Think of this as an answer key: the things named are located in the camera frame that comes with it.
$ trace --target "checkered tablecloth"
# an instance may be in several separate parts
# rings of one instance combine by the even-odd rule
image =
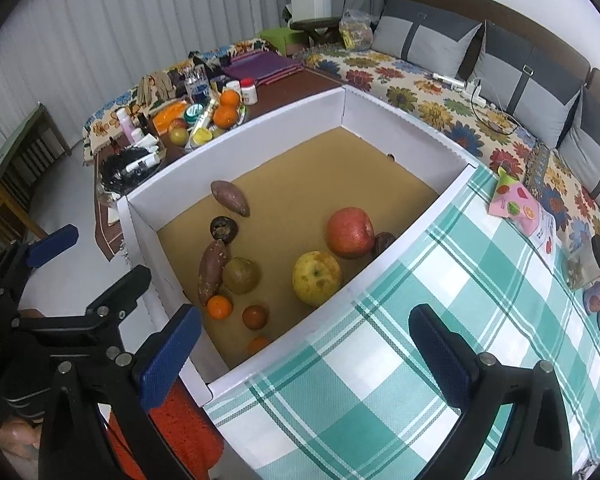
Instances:
[[[264,479],[410,479],[458,419],[409,336],[429,303],[476,352],[503,364],[551,361],[574,464],[600,458],[600,334],[562,257],[550,271],[508,221],[487,214],[496,185],[476,171],[432,225],[342,319],[290,358],[206,405],[225,439]],[[469,478],[502,435],[503,407]]]

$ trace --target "red cloth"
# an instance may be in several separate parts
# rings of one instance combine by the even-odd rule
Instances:
[[[149,412],[158,430],[169,443],[180,461],[196,480],[209,480],[209,469],[218,463],[224,450],[224,439],[202,408],[177,379],[164,404]],[[109,417],[109,440],[124,472],[135,480],[145,480],[140,468],[115,436],[128,447],[116,417]]]

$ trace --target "yellow apple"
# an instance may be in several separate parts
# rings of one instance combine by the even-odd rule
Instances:
[[[311,251],[296,261],[293,285],[300,301],[317,308],[342,287],[342,269],[329,253]]]

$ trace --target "purple sweet potato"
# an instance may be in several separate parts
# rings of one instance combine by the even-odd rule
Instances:
[[[250,211],[247,199],[235,184],[224,180],[215,180],[211,183],[211,193],[229,211],[238,213],[238,215],[245,218],[249,217]]]
[[[222,283],[222,271],[229,260],[229,250],[222,240],[214,240],[202,253],[198,273],[198,299],[205,306]]]

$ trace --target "purple folder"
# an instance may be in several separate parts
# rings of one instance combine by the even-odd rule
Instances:
[[[231,65],[224,69],[224,73],[238,80],[252,77],[257,85],[263,79],[268,79],[278,72],[289,71],[294,67],[300,69],[302,63],[295,59],[279,56],[275,52],[264,51],[250,53],[250,55],[238,59],[234,58]]]

